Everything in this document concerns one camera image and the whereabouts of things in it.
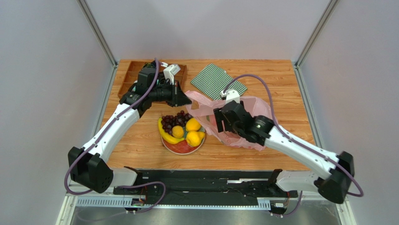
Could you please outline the pink plastic bag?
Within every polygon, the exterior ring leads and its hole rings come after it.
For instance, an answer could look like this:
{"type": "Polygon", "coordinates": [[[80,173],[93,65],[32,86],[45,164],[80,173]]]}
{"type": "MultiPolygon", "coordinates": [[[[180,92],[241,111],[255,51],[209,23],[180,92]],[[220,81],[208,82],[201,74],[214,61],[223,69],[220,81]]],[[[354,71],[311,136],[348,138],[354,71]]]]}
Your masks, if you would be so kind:
{"type": "MultiPolygon", "coordinates": [[[[214,109],[221,108],[225,105],[224,100],[210,100],[206,96],[196,91],[187,91],[185,93],[192,101],[191,105],[187,105],[188,113],[193,116],[205,129],[208,135],[214,136],[225,146],[232,148],[247,148],[262,151],[265,146],[257,143],[251,143],[244,138],[232,132],[218,132],[214,109]]],[[[240,97],[244,103],[244,108],[251,116],[263,115],[268,118],[272,117],[271,107],[261,98],[253,96],[240,97]]]]}

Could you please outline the yellow pear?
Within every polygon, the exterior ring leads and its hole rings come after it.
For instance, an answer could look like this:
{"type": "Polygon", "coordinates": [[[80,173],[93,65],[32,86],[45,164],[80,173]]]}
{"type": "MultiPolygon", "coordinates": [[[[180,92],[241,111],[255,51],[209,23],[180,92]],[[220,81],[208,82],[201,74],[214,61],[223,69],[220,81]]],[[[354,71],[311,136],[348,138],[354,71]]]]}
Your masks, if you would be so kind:
{"type": "Polygon", "coordinates": [[[192,147],[198,147],[203,139],[205,138],[205,133],[201,131],[189,131],[186,135],[186,142],[192,147]]]}

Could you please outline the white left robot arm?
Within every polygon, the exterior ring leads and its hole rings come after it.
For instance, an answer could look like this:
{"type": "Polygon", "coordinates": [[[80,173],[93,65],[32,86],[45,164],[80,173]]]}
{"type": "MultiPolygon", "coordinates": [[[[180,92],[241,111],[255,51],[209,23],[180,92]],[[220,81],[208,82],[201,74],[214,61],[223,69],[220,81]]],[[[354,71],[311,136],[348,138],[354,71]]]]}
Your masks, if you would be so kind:
{"type": "Polygon", "coordinates": [[[112,187],[131,187],[138,171],[132,168],[111,169],[107,161],[128,129],[152,106],[153,102],[165,102],[171,107],[190,105],[176,74],[181,70],[177,64],[147,63],[138,72],[137,79],[129,85],[116,110],[98,133],[81,148],[73,147],[68,153],[69,169],[65,177],[67,192],[72,191],[69,181],[88,190],[103,193],[112,187]]]}

